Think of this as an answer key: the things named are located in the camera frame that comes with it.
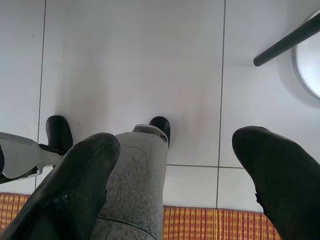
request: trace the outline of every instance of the striped rug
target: striped rug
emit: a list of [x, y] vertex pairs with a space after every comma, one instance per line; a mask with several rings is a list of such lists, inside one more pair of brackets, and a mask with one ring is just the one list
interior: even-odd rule
[[[0, 193], [0, 231], [17, 216], [28, 195]], [[280, 240], [262, 214], [210, 208], [163, 210], [164, 240]]]

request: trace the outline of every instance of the round white base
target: round white base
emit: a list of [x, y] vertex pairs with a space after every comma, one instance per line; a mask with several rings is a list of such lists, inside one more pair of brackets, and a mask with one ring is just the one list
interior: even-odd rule
[[292, 56], [298, 80], [311, 95], [320, 99], [320, 32], [295, 46]]

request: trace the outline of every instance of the black pole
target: black pole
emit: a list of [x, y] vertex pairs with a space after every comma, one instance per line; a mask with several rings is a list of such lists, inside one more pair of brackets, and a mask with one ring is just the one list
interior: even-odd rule
[[253, 60], [253, 63], [259, 67], [318, 32], [320, 32], [320, 13], [261, 53]]

